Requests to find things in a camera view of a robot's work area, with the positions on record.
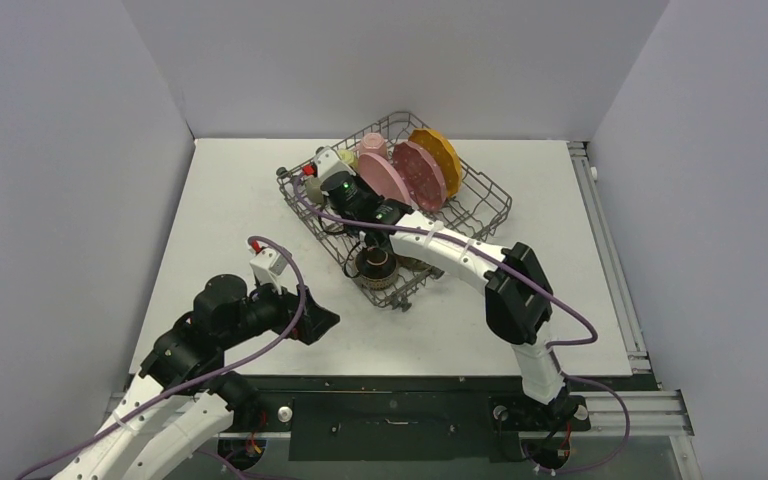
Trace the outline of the grey wire dish rack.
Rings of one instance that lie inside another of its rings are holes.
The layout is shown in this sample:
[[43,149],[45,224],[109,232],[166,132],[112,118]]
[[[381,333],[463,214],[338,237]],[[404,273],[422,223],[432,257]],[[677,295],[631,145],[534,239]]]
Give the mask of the grey wire dish rack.
[[[426,126],[427,124],[413,113],[396,111],[342,140],[327,140],[325,144],[336,150],[354,150],[365,134],[379,132],[387,139],[388,146],[393,147],[407,140],[414,129]],[[303,175],[301,168],[306,163],[308,162],[303,161],[294,167],[280,167],[276,170],[279,191],[287,205],[373,306],[408,310],[416,292],[423,289],[429,279],[439,279],[443,271],[432,267],[429,270],[412,272],[399,265],[398,279],[393,286],[378,291],[362,287],[357,279],[354,263],[361,249],[358,238],[346,233],[338,223],[321,220],[304,207],[298,199],[306,197],[304,189],[293,191],[292,181]],[[466,161],[461,163],[463,175],[460,190],[446,201],[440,211],[428,216],[443,222],[446,227],[462,235],[486,241],[495,234],[497,227],[507,220],[513,200],[486,174],[477,171]]]

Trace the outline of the small grey-green cup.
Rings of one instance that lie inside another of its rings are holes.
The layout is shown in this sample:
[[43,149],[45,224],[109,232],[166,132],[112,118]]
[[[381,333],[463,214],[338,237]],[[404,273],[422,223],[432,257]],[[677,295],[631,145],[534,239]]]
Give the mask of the small grey-green cup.
[[318,177],[306,177],[303,183],[309,202],[316,206],[327,204],[327,199],[321,189],[322,181]]

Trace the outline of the pale yellow mug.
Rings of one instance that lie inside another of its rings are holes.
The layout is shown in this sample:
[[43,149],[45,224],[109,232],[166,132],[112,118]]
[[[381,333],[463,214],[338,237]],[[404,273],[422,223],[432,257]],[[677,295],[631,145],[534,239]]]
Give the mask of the pale yellow mug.
[[355,151],[349,149],[339,149],[337,155],[341,162],[349,168],[356,170],[358,168],[358,155]]

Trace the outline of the light pink bear plate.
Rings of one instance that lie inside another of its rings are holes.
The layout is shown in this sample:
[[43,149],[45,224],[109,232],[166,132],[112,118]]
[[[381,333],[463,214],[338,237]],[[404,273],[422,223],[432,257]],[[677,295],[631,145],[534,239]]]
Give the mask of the light pink bear plate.
[[378,195],[417,208],[402,176],[382,155],[361,153],[358,157],[357,173]]

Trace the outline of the pink mug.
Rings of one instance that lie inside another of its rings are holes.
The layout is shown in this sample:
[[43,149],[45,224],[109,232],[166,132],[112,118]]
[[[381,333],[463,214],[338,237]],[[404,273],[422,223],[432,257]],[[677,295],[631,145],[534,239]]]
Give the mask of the pink mug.
[[356,151],[358,155],[371,153],[387,158],[388,142],[379,132],[370,132],[361,138],[357,144]]

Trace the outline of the brown ceramic bowl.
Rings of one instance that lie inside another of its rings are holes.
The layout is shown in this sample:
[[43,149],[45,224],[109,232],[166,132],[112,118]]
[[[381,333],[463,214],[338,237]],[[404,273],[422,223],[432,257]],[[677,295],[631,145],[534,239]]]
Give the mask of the brown ceramic bowl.
[[432,269],[431,265],[429,265],[428,263],[420,259],[404,256],[401,254],[397,254],[396,257],[399,262],[399,265],[409,271],[421,272],[421,271]]
[[398,279],[396,256],[378,247],[364,247],[355,258],[357,279],[369,290],[385,290]]

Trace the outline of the orange polka dot plate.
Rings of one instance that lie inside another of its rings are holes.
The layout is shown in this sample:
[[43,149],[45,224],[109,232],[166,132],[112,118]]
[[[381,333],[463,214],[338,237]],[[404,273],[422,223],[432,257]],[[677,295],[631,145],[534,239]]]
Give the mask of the orange polka dot plate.
[[414,129],[409,140],[425,149],[437,163],[446,184],[447,197],[456,195],[462,185],[463,167],[451,142],[430,128]]

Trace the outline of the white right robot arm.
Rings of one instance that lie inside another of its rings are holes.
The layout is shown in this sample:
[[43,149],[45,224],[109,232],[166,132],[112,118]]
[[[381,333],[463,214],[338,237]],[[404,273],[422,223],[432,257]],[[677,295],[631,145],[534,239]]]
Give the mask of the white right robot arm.
[[461,235],[375,194],[347,172],[327,177],[320,190],[332,209],[320,215],[371,248],[368,260],[415,259],[456,276],[483,296],[487,327],[513,350],[526,396],[524,413],[532,424],[556,431],[572,420],[588,419],[554,357],[553,293],[530,247],[501,247]]

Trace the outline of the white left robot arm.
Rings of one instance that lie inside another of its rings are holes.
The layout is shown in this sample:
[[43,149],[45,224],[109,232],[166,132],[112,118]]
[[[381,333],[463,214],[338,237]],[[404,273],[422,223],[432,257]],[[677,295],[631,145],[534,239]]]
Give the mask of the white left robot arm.
[[262,418],[259,391],[226,366],[227,350],[264,333],[311,345],[340,321],[309,288],[250,291],[231,274],[210,279],[193,307],[162,334],[129,390],[59,479],[160,479],[211,436]]

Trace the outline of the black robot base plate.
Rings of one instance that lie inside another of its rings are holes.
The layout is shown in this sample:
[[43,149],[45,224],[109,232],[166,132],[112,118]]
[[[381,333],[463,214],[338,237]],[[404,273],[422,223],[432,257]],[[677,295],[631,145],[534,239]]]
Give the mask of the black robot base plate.
[[252,471],[284,443],[291,461],[568,459],[587,432],[586,400],[549,405],[514,376],[251,376],[253,399],[218,436],[217,453]]

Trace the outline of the aluminium frame rail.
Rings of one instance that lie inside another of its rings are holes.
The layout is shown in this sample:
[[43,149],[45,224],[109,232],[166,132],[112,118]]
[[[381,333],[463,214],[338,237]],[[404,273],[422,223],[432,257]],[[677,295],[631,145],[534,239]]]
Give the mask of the aluminium frame rail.
[[[567,144],[567,148],[617,314],[633,377],[635,379],[653,377],[648,349],[598,195],[597,182],[587,156],[586,144],[571,141]],[[678,390],[665,391],[661,385],[657,385],[654,391],[640,392],[637,397],[627,396],[626,402],[631,413],[633,434],[658,437],[693,434],[683,396]]]

